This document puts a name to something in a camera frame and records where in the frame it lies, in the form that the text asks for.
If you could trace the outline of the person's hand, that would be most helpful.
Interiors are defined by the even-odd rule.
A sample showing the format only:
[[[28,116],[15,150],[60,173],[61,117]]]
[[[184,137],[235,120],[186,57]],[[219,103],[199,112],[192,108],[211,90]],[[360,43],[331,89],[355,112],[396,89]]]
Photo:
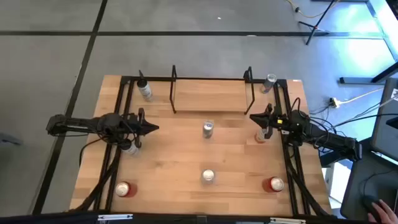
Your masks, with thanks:
[[[379,203],[372,203],[373,208],[377,211],[380,217],[381,224],[398,224],[398,216],[383,200]]]

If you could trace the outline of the black computer mouse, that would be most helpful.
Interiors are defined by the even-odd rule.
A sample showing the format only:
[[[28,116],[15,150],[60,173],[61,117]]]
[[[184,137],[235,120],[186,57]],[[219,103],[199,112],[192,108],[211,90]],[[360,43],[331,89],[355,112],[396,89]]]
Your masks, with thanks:
[[[367,213],[370,213],[378,222],[381,220],[377,210],[373,207],[374,203],[378,204],[377,198],[371,195],[363,195],[361,203]]]

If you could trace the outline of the silver beverage can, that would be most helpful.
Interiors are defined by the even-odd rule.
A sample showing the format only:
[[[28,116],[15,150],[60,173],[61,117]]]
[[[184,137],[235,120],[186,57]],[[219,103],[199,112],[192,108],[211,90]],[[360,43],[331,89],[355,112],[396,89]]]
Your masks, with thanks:
[[[205,169],[201,173],[201,182],[203,184],[212,184],[215,180],[215,172],[211,169]]]

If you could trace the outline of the blue silver Red Bull can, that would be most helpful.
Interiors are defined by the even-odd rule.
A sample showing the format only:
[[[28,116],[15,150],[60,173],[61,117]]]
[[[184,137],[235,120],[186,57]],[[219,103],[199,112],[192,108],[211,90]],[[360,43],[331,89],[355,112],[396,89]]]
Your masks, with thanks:
[[[203,137],[208,139],[213,135],[214,123],[212,121],[205,121],[203,124]]]
[[[264,83],[261,86],[261,93],[265,94],[268,93],[274,86],[274,83],[277,81],[277,77],[270,73],[266,76]]]

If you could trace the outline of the red beverage can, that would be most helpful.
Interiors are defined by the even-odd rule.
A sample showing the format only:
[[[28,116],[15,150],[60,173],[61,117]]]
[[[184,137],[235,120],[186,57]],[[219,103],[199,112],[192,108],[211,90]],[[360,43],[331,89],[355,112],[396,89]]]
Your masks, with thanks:
[[[280,177],[270,177],[262,181],[262,188],[266,192],[280,192],[284,189],[284,181]]]
[[[129,182],[119,182],[115,186],[115,194],[118,197],[133,197],[137,194],[137,185]]]

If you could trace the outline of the white and pink beverage can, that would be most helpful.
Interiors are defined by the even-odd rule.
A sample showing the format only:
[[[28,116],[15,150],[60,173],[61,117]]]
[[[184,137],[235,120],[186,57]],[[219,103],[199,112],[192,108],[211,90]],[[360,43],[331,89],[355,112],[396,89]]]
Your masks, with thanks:
[[[268,133],[268,129],[259,129],[255,136],[254,139],[256,140],[256,142],[258,142],[259,144],[265,143],[266,142],[266,134]]]

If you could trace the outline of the black metal table frame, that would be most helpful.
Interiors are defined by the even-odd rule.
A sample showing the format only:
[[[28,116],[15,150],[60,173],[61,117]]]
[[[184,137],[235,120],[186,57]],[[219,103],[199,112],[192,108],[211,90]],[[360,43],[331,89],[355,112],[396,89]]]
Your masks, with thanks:
[[[169,101],[170,78],[151,78],[154,93],[145,101],[133,91],[130,110],[144,108],[146,120],[159,126],[142,141],[135,155],[123,154],[116,180],[137,185],[133,197],[118,197],[104,189],[100,207],[110,201],[112,212],[198,215],[290,216],[288,189],[266,192],[262,181],[285,178],[287,155],[279,132],[265,143],[254,139],[258,130],[249,115],[266,106],[283,105],[273,93],[262,94],[254,84],[256,100],[244,113],[174,113]],[[214,123],[211,138],[203,137],[205,121]],[[212,184],[201,182],[205,169],[215,172]]]

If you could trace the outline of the black tripod stand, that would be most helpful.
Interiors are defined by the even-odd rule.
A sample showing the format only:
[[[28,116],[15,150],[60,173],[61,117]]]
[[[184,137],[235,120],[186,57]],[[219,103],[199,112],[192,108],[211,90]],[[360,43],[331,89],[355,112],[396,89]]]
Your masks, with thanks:
[[[295,11],[301,13],[301,15],[304,16],[304,17],[306,17],[306,18],[311,19],[311,18],[320,17],[319,20],[317,21],[317,23],[316,23],[314,26],[311,25],[311,24],[308,24],[308,23],[306,23],[306,22],[302,22],[302,21],[299,21],[299,22],[298,22],[300,25],[307,26],[308,28],[311,29],[311,32],[310,32],[310,34],[309,34],[309,36],[308,36],[308,39],[307,39],[305,45],[308,45],[308,44],[310,43],[312,37],[315,35],[315,32],[318,30],[318,26],[320,25],[320,23],[321,23],[321,21],[323,20],[324,16],[326,15],[326,13],[327,13],[337,2],[338,2],[338,0],[331,0],[329,6],[325,9],[325,11],[324,11],[323,13],[320,13],[320,14],[317,15],[317,16],[306,16],[306,15],[303,15],[303,14],[301,13],[301,11],[300,11],[298,8],[296,8]]]

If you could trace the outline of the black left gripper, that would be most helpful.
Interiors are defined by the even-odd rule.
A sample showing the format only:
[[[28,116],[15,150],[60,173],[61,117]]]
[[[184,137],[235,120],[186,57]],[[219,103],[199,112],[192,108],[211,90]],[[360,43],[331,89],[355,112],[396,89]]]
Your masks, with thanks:
[[[142,147],[142,142],[141,142],[142,136],[145,136],[151,132],[158,130],[158,127],[159,127],[156,124],[152,124],[152,123],[144,120],[144,115],[145,115],[145,112],[144,112],[143,108],[139,108],[138,114],[128,113],[128,114],[124,115],[124,119],[127,122],[129,132],[134,135],[134,138],[133,138],[134,145],[137,148]]]

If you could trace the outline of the tall white beverage can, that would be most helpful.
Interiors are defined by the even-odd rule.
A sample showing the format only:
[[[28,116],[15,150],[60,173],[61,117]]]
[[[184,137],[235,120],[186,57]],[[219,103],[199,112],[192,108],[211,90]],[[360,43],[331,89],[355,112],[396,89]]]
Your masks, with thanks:
[[[135,145],[135,141],[125,139],[118,144],[121,151],[125,154],[135,155],[139,152],[139,148]]]
[[[150,101],[152,99],[152,90],[147,80],[145,79],[138,80],[137,87],[142,97],[146,101]]]

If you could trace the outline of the grey computer monitor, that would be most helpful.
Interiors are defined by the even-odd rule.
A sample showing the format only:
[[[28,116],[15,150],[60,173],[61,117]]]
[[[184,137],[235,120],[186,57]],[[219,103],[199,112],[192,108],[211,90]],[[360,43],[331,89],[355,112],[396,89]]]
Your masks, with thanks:
[[[385,103],[377,111],[371,145],[375,151],[398,161],[398,125],[388,125],[390,119],[398,119],[398,78],[388,78],[384,85],[381,103]]]

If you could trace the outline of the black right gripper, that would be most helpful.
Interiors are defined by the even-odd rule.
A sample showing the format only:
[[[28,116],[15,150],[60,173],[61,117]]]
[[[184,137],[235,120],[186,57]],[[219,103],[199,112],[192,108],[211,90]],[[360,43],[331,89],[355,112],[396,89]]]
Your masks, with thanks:
[[[276,106],[272,107],[271,103],[267,105],[265,113],[250,114],[249,118],[261,128],[267,128],[266,139],[271,138],[273,129],[285,132],[291,130],[291,122],[288,116],[282,114]]]

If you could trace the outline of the silver metal bracket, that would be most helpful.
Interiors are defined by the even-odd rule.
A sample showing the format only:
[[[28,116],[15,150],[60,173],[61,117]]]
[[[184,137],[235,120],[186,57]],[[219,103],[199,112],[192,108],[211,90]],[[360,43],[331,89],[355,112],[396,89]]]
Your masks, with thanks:
[[[307,224],[306,220],[294,218],[270,217],[271,224]]]
[[[131,220],[133,219],[133,214],[107,214],[107,215],[98,215],[99,222],[108,222],[115,220]]]

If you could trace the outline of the wooden shelf black metal frame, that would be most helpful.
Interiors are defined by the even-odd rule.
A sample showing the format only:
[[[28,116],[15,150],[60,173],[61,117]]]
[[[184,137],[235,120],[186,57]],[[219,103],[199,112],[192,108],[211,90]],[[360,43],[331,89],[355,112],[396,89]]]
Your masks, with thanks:
[[[242,78],[178,77],[172,66],[169,101],[174,113],[244,113],[256,100],[252,68]]]

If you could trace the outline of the black desk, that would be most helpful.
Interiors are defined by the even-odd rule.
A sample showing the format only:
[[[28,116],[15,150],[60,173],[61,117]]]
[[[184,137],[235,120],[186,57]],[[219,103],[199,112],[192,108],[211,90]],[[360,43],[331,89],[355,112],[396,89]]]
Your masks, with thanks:
[[[352,220],[366,220],[364,201],[383,200],[398,215],[398,165],[378,154],[370,139],[361,141],[362,159],[354,162],[341,205],[341,214]]]

